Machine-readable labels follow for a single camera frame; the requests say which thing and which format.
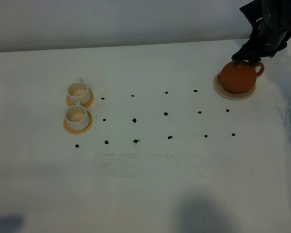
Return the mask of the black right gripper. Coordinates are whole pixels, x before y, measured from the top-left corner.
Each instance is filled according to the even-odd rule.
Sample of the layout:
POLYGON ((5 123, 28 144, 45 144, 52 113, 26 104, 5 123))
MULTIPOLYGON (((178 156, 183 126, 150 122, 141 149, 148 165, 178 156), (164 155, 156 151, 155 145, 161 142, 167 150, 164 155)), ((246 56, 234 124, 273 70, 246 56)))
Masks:
POLYGON ((256 64, 287 46, 291 33, 280 23, 286 3, 286 0, 254 0, 240 8, 252 32, 249 40, 232 55, 234 65, 244 61, 256 64))

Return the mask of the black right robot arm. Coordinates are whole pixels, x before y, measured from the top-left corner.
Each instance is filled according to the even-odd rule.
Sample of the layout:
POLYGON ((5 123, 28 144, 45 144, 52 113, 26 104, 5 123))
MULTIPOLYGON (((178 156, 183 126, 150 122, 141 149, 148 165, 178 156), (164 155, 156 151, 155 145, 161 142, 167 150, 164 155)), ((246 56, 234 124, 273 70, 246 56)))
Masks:
POLYGON ((291 0, 254 0, 240 11, 251 24, 252 32, 249 40, 232 55, 235 65, 242 61, 256 64, 286 48, 291 38, 291 0))

